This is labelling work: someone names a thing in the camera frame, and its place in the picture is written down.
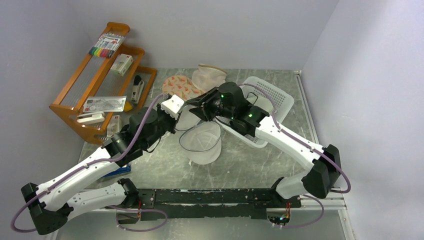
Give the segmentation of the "white mesh laundry bag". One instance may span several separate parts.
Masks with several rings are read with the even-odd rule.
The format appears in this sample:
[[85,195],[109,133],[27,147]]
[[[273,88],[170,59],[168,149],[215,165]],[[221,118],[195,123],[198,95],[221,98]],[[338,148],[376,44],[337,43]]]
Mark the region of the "white mesh laundry bag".
[[214,121],[202,121],[190,112],[193,106],[186,105],[175,130],[182,132],[179,144],[191,163],[208,165],[221,154],[221,127]]

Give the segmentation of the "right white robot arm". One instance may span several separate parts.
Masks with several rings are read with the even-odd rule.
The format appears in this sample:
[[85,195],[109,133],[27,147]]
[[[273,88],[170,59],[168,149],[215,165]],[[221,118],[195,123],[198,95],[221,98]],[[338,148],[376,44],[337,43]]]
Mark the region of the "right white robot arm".
[[339,149],[332,144],[324,147],[310,142],[283,127],[273,115],[249,102],[236,83],[226,82],[214,87],[189,99],[187,104],[193,106],[190,112],[201,120],[228,119],[232,130],[274,145],[304,168],[303,173],[277,182],[269,197],[275,207],[282,207],[289,198],[302,194],[324,199],[334,190],[342,173]]

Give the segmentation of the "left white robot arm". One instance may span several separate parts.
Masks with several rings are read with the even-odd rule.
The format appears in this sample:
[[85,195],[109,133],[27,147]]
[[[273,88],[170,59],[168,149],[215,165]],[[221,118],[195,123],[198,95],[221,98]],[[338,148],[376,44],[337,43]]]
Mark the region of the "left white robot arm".
[[83,189],[142,156],[166,133],[174,134],[181,111],[181,106],[163,104],[143,107],[85,160],[45,183],[24,185],[22,209],[29,210],[33,231],[48,235],[92,210],[109,206],[132,208],[138,204],[139,191],[128,178],[100,189]]

